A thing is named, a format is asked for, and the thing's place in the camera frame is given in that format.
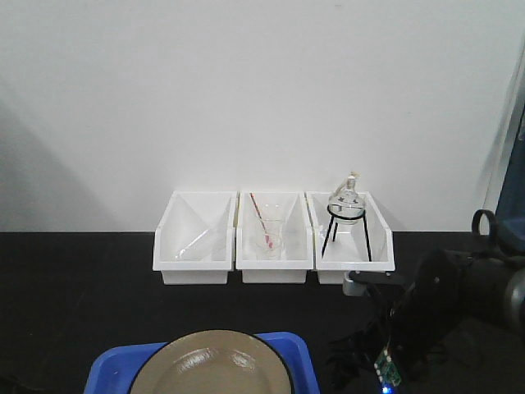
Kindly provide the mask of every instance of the black tabletop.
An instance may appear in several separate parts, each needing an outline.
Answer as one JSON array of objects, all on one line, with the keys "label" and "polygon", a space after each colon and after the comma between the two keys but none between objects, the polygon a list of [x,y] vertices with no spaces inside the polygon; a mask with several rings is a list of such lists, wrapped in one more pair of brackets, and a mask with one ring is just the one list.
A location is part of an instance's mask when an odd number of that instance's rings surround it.
[{"label": "black tabletop", "polygon": [[[468,233],[395,233],[395,262],[412,278],[428,250],[468,250]],[[81,393],[89,368],[115,346],[172,341],[211,328],[294,332],[307,343],[322,393],[331,388],[328,343],[361,328],[371,300],[340,286],[165,286],[152,271],[153,233],[0,234],[0,374],[57,394]],[[515,335],[466,319],[447,338],[450,357],[413,392],[525,392],[524,346]],[[470,362],[473,349],[482,363]],[[345,391],[375,393],[369,374]]]}]

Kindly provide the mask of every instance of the green circuit board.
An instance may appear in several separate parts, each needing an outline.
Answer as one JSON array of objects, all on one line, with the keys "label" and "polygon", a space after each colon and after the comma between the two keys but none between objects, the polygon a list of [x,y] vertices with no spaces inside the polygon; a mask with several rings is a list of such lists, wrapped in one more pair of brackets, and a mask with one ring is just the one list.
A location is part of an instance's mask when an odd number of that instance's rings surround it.
[{"label": "green circuit board", "polygon": [[399,370],[392,360],[388,347],[381,351],[374,368],[381,383],[389,383],[394,387],[398,387],[401,384],[401,375],[399,375]]}]

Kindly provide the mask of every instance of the white storage tray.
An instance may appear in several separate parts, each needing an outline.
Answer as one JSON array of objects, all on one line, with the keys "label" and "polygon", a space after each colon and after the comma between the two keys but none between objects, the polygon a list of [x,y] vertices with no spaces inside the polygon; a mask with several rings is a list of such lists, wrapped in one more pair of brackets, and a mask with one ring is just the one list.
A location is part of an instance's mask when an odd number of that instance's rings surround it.
[{"label": "white storage tray", "polygon": [[[315,269],[317,270],[319,283],[340,285],[343,283],[343,277],[347,271],[395,270],[392,231],[368,192],[358,194],[366,203],[372,262],[368,261],[362,219],[352,226],[340,224],[337,229],[336,241],[328,240],[324,257],[322,256],[322,245],[331,218],[326,210],[330,194],[328,192],[315,191],[306,193],[308,210],[313,225]],[[332,227],[331,238],[334,229],[335,222]]]},{"label": "white storage tray", "polygon": [[175,191],[155,231],[153,270],[167,285],[225,284],[233,268],[237,192]]},{"label": "white storage tray", "polygon": [[313,234],[302,192],[253,193],[258,206],[281,206],[282,251],[279,259],[258,260],[253,243],[260,222],[249,193],[241,193],[237,223],[235,267],[242,271],[244,283],[305,283],[313,269]]}]

